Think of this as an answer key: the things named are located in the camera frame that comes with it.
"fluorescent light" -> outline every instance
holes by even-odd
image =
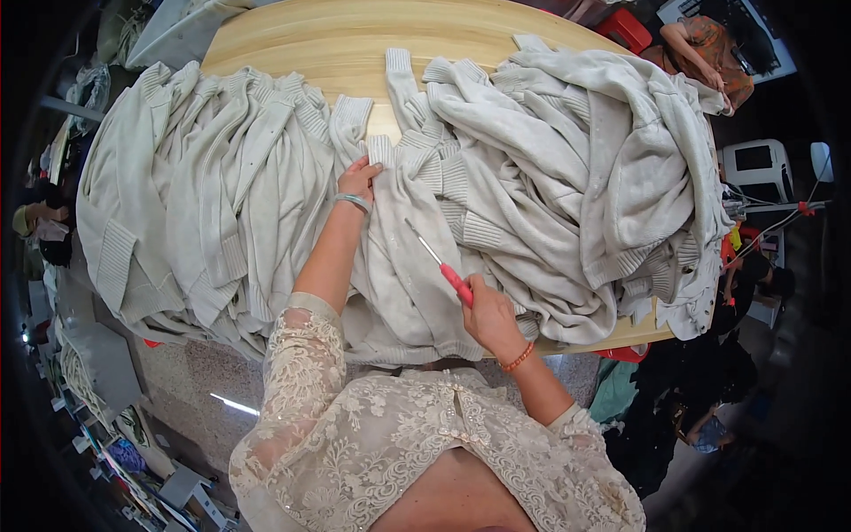
[[[246,412],[246,413],[251,414],[251,415],[258,415],[258,416],[260,415],[259,410],[252,409],[250,407],[245,406],[244,404],[240,404],[240,403],[237,403],[235,401],[231,401],[230,399],[225,399],[221,395],[216,395],[214,393],[211,393],[210,395],[219,399],[222,403],[226,404],[227,406],[231,407],[232,409],[241,410],[242,412]]]

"light wood tabletop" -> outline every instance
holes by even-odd
[[[517,51],[515,34],[533,33],[551,47],[629,54],[595,32],[553,14],[503,0],[285,0],[228,20],[216,33],[201,68],[229,75],[243,66],[279,77],[298,72],[323,90],[374,100],[368,134],[401,137],[387,96],[385,51],[411,52],[419,79],[433,58],[471,58],[488,72]],[[655,311],[637,326],[628,317],[592,346],[539,341],[541,354],[588,352],[673,337],[655,327]]]

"orange beaded bracelet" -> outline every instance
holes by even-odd
[[[517,360],[515,360],[514,362],[512,362],[512,363],[508,364],[507,366],[505,366],[505,365],[503,365],[503,364],[500,364],[500,366],[502,366],[502,370],[503,370],[503,371],[505,371],[506,373],[510,373],[510,372],[514,371],[514,370],[517,368],[517,366],[519,366],[519,365],[520,365],[520,363],[521,363],[522,361],[526,360],[526,358],[528,358],[528,356],[529,356],[530,354],[532,354],[532,350],[533,350],[533,349],[534,349],[534,342],[533,342],[533,341],[530,341],[530,342],[529,342],[529,345],[528,345],[528,346],[526,346],[526,350],[523,352],[523,354],[522,354],[522,355],[520,355],[519,357],[517,357]]]

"green cloth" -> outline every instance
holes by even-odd
[[[630,377],[638,369],[638,364],[604,358],[597,371],[597,393],[588,409],[591,419],[597,423],[620,421],[638,394]]]

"pile of sweaters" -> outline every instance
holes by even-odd
[[[732,222],[704,112],[720,93],[645,60],[520,51],[490,76],[436,58],[420,86],[388,49],[402,139],[366,136],[368,98],[248,67],[205,77],[154,65],[94,139],[77,195],[89,276],[148,340],[215,340],[262,359],[336,194],[364,154],[383,163],[342,323],[353,363],[479,359],[461,307],[406,226],[462,276],[482,273],[523,333],[606,338],[619,315],[681,339],[705,331]]]

